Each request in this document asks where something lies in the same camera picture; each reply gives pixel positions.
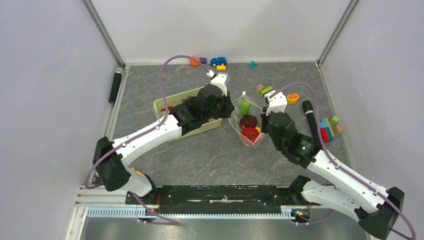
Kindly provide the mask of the dark red apple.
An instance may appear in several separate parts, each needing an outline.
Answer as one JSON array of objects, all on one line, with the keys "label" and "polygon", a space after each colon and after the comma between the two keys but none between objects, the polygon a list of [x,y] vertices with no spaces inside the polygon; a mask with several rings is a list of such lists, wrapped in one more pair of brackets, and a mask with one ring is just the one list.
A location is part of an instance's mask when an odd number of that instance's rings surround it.
[{"label": "dark red apple", "polygon": [[256,128],[258,126],[258,119],[254,115],[243,116],[239,121],[239,126],[243,130],[244,128]]}]

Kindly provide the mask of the clear dotted zip bag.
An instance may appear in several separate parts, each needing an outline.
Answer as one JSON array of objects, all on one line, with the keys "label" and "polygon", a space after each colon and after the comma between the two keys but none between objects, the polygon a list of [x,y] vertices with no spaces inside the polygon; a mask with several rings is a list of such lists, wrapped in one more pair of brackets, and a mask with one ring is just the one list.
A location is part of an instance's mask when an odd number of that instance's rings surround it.
[{"label": "clear dotted zip bag", "polygon": [[258,146],[265,138],[260,116],[262,108],[247,95],[246,91],[233,100],[232,104],[234,111],[230,115],[230,125],[246,147]]}]

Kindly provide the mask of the red tomato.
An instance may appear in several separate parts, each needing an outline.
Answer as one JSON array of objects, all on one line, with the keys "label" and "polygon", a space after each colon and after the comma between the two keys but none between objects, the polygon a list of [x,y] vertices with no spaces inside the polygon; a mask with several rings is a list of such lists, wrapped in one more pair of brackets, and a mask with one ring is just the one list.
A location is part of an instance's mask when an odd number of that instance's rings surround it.
[{"label": "red tomato", "polygon": [[258,129],[255,127],[246,127],[241,131],[241,135],[244,136],[249,142],[254,143],[260,135],[260,131],[258,131]]}]

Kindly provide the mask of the green cucumber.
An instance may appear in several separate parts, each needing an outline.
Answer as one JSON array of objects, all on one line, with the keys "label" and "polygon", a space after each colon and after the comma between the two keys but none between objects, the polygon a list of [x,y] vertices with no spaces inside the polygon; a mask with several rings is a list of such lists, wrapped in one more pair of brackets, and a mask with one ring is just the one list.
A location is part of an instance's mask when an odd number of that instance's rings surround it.
[{"label": "green cucumber", "polygon": [[242,100],[240,104],[240,114],[241,116],[247,116],[250,114],[251,103],[247,100]]}]

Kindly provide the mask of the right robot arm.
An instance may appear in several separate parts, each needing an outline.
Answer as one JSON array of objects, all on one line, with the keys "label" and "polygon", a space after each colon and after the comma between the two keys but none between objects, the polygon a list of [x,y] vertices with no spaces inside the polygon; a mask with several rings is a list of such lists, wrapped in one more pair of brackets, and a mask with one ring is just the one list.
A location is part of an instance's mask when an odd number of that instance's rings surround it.
[{"label": "right robot arm", "polygon": [[373,183],[322,149],[318,141],[299,133],[285,112],[261,113],[261,129],[270,136],[277,151],[291,163],[324,177],[336,186],[325,188],[299,175],[290,185],[289,199],[332,208],[354,219],[371,236],[386,240],[394,232],[405,193],[398,187]]}]

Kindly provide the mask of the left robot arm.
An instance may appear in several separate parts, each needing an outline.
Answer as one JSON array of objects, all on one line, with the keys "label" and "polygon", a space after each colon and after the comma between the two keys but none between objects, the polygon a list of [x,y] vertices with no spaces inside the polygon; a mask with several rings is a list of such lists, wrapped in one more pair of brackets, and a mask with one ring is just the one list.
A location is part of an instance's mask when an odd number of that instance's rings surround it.
[{"label": "left robot arm", "polygon": [[172,139],[198,130],[212,118],[229,118],[234,106],[227,87],[207,84],[194,98],[176,105],[156,122],[122,138],[100,138],[95,147],[93,167],[108,192],[135,193],[145,204],[153,203],[157,190],[141,170],[130,165],[141,155]]}]

